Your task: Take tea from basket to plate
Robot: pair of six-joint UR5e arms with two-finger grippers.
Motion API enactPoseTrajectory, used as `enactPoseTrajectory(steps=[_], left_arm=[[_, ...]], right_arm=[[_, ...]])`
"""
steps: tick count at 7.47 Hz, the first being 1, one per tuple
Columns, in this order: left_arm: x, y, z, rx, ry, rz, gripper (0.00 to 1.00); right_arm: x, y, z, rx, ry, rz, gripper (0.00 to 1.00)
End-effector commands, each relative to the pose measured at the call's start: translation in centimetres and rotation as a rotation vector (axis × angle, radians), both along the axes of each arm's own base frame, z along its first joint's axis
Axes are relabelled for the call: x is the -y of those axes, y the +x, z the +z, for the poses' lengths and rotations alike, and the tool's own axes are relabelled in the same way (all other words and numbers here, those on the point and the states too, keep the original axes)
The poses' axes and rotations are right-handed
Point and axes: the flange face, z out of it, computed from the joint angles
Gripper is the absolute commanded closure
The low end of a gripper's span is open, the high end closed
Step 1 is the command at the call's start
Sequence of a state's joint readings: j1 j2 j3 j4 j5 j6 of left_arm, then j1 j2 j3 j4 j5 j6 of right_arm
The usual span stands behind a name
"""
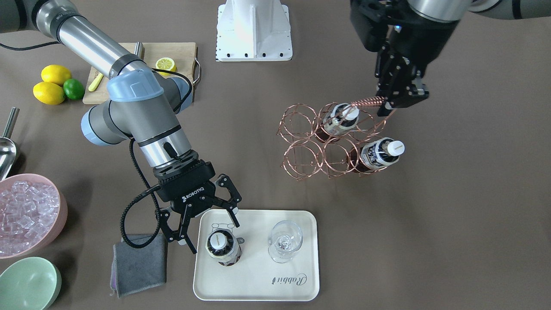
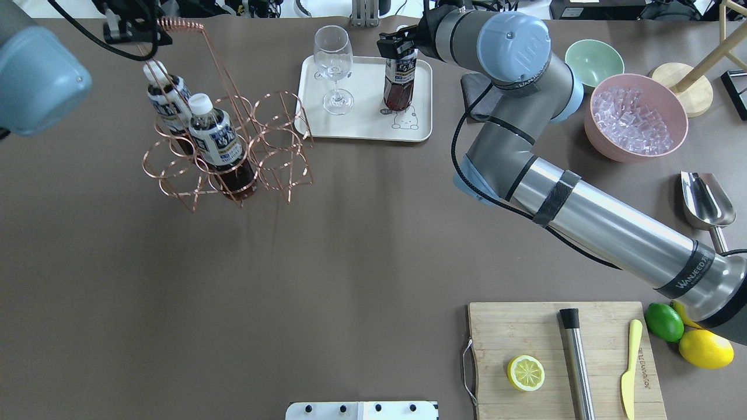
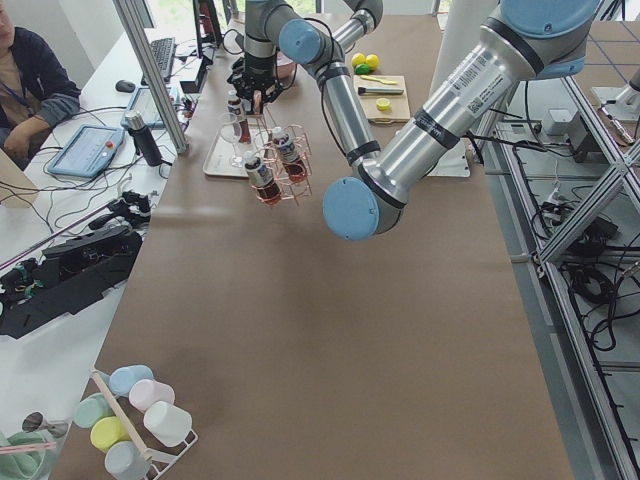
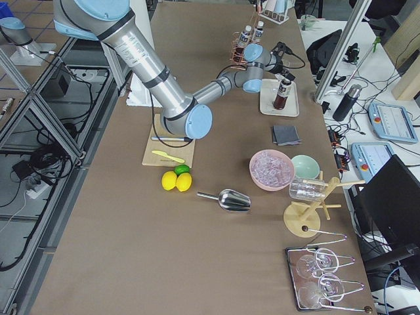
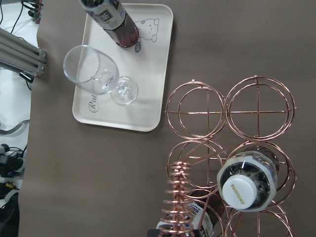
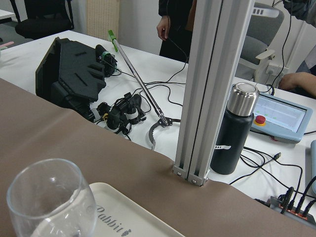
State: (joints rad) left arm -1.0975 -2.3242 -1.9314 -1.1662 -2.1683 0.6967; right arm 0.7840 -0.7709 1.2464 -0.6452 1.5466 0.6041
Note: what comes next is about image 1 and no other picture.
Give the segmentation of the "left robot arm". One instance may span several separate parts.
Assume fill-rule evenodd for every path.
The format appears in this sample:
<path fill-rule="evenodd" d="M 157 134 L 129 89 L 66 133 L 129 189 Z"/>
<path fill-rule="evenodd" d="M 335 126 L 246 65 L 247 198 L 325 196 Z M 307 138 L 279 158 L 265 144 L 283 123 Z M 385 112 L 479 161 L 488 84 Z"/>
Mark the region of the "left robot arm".
<path fill-rule="evenodd" d="M 548 0 L 351 0 L 350 20 L 364 47 L 378 54 L 378 116 L 429 98 L 423 83 L 466 12 L 493 19 L 550 16 Z"/>

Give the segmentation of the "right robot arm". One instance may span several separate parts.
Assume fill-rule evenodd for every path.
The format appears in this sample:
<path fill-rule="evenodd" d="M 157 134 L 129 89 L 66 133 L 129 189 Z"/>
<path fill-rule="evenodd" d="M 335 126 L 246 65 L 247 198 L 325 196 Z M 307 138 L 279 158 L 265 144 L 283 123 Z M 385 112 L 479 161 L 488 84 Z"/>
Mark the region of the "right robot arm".
<path fill-rule="evenodd" d="M 157 228 L 168 242 L 178 241 L 196 253 L 188 227 L 191 218 L 213 206 L 225 209 L 235 227 L 241 196 L 228 175 L 212 182 L 215 170 L 191 147 L 177 114 L 191 94 L 192 84 L 176 74 L 160 76 L 138 55 L 122 47 L 77 11 L 69 0 L 3 0 L 1 32 L 37 30 L 65 45 L 108 78 L 109 99 L 93 106 L 81 120 L 83 135 L 95 145 L 116 145 L 129 139 L 137 143 L 153 168 L 157 185 L 134 198 L 121 216 L 122 239 L 135 244 L 125 232 L 125 219 L 134 204 L 151 196 Z"/>

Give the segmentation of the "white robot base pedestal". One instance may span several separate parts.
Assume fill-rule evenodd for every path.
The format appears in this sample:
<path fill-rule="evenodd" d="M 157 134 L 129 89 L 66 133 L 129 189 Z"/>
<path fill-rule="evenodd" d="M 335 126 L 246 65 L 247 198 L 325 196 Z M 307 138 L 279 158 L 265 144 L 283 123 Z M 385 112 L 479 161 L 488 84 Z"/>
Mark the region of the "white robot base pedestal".
<path fill-rule="evenodd" d="M 227 0 L 218 6 L 218 62 L 293 58 L 289 8 L 279 0 Z"/>

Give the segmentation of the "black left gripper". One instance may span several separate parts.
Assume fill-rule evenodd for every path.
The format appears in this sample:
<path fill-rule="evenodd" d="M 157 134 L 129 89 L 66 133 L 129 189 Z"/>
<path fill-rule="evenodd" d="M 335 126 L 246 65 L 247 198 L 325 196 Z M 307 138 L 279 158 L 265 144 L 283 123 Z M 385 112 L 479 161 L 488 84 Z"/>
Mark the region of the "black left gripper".
<path fill-rule="evenodd" d="M 388 96 L 378 117 L 429 98 L 421 81 L 443 50 L 458 21 L 439 21 L 417 12 L 407 0 L 351 0 L 350 19 L 364 47 L 378 54 L 378 91 Z"/>

